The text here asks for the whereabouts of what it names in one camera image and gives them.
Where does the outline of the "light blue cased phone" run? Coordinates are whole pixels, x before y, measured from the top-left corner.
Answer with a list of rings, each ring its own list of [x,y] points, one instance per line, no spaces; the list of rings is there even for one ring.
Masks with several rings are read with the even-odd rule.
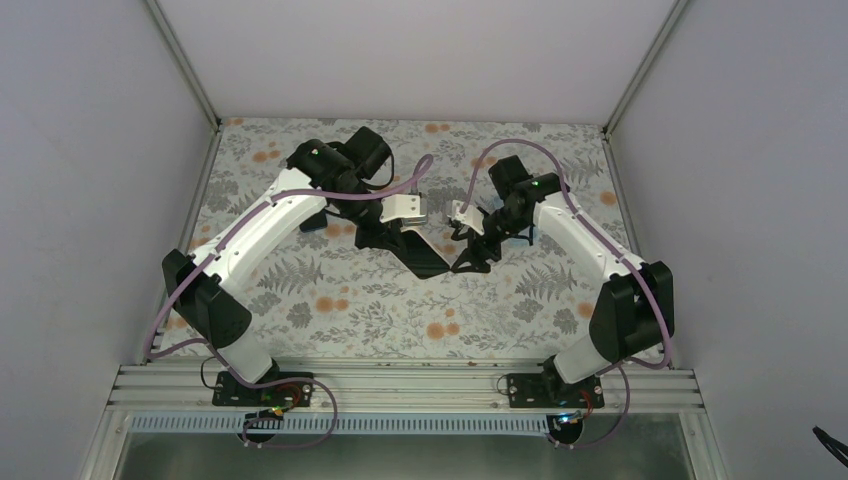
[[[299,225],[299,230],[302,233],[311,233],[324,230],[328,227],[327,214],[321,210],[318,213],[308,217]]]

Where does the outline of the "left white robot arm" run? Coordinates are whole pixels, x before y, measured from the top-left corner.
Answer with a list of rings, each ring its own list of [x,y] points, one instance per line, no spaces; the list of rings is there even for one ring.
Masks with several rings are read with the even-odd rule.
[[[179,314],[239,382],[249,402],[270,402],[278,391],[279,367],[253,333],[250,311],[231,290],[329,204],[351,220],[364,221],[368,229],[384,230],[377,211],[383,196],[365,182],[391,156],[388,143],[367,127],[343,143],[313,139],[300,144],[271,186],[230,226],[190,254],[173,250],[165,256],[168,298],[157,320]]]

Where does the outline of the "black phone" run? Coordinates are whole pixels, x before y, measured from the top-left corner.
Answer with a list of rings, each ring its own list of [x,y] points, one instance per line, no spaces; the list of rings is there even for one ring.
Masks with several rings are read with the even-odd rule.
[[[420,280],[427,280],[450,271],[450,265],[418,231],[399,233],[397,258]]]

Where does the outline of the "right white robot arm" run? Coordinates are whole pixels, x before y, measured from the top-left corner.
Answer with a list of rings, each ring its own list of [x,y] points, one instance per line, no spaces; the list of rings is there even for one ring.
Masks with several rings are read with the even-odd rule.
[[[587,332],[546,359],[539,373],[519,379],[512,406],[571,406],[592,391],[598,375],[654,346],[669,346],[674,288],[667,265],[647,263],[616,241],[578,205],[558,174],[532,176],[510,156],[497,161],[489,176],[500,208],[488,213],[460,200],[445,206],[454,239],[466,243],[453,272],[487,273],[500,260],[504,242],[539,230],[599,282]]]

